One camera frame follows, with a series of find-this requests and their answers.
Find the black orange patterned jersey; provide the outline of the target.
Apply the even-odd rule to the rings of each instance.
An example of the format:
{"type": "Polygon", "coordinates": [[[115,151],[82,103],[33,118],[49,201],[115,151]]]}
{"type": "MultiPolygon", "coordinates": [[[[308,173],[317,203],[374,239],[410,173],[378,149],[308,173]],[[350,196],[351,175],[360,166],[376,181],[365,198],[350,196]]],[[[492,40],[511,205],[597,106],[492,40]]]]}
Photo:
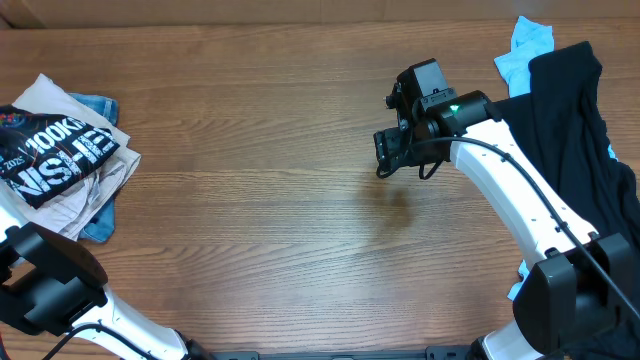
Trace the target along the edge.
{"type": "Polygon", "coordinates": [[[119,147],[109,130],[76,118],[1,107],[1,178],[35,209],[95,172],[119,147]]]}

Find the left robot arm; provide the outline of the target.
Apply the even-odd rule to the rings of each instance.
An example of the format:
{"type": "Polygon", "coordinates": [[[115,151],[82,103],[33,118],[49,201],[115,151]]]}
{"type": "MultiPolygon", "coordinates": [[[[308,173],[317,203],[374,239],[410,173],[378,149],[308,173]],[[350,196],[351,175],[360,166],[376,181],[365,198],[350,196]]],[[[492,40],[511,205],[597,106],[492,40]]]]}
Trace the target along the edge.
{"type": "Polygon", "coordinates": [[[209,359],[196,341],[120,299],[82,245],[29,220],[1,192],[1,321],[27,335],[90,341],[122,359],[209,359]]]}

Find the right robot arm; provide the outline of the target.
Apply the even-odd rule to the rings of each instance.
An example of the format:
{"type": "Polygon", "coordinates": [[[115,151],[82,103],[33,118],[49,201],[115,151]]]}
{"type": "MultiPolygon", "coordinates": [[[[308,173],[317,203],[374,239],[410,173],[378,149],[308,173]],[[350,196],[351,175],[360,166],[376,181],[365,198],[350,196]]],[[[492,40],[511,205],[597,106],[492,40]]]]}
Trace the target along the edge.
{"type": "Polygon", "coordinates": [[[429,350],[427,357],[552,359],[638,319],[627,274],[629,243],[619,234],[600,235],[559,197],[483,92],[457,94],[429,59],[401,72],[385,103],[397,124],[373,136],[377,177],[415,167],[428,180],[442,163],[452,163],[512,233],[529,271],[507,325],[469,346],[429,350]]]}

